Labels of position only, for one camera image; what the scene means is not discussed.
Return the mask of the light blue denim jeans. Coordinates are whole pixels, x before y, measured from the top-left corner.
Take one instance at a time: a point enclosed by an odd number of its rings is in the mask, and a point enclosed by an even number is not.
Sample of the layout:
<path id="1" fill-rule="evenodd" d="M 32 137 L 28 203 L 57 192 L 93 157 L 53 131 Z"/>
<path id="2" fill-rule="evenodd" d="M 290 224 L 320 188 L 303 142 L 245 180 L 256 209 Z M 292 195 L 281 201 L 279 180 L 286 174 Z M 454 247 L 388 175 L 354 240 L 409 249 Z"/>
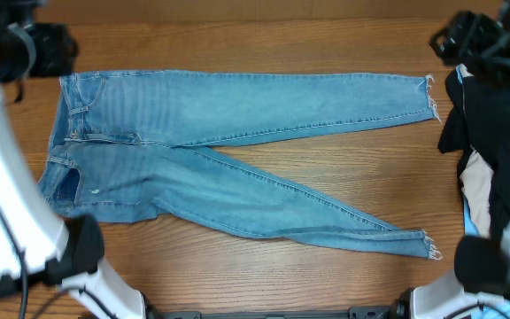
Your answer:
<path id="1" fill-rule="evenodd" d="M 423 230 L 220 153 L 435 119 L 428 77 L 129 70 L 71 74 L 60 88 L 39 182 L 57 214 L 123 223 L 173 214 L 239 237 L 441 256 Z"/>

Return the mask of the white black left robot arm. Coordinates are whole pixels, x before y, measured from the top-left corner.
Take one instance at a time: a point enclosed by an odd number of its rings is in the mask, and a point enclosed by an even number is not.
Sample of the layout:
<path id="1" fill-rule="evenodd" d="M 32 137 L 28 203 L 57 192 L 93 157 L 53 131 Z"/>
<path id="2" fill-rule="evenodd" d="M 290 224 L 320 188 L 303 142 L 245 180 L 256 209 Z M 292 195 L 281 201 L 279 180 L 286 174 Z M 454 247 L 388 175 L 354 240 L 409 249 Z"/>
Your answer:
<path id="1" fill-rule="evenodd" d="M 105 258 L 103 234 L 90 215 L 64 221 L 38 190 L 6 111 L 3 82 L 21 83 L 37 60 L 35 41 L 21 25 L 0 23 L 0 298 L 53 285 L 96 318 L 152 318 L 148 300 Z"/>

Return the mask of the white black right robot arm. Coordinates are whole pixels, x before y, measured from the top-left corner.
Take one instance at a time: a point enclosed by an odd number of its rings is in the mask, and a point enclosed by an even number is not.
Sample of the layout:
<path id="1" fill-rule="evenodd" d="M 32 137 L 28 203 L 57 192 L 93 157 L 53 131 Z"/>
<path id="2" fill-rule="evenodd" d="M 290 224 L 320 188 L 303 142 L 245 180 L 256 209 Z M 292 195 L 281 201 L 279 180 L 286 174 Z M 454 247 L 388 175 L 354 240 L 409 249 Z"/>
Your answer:
<path id="1" fill-rule="evenodd" d="M 390 307 L 352 307 L 351 318 L 470 318 L 510 301 L 510 1 L 497 18 L 459 12 L 430 46 L 452 68 L 440 152 L 461 152 L 460 193 L 475 233 L 453 269 Z"/>

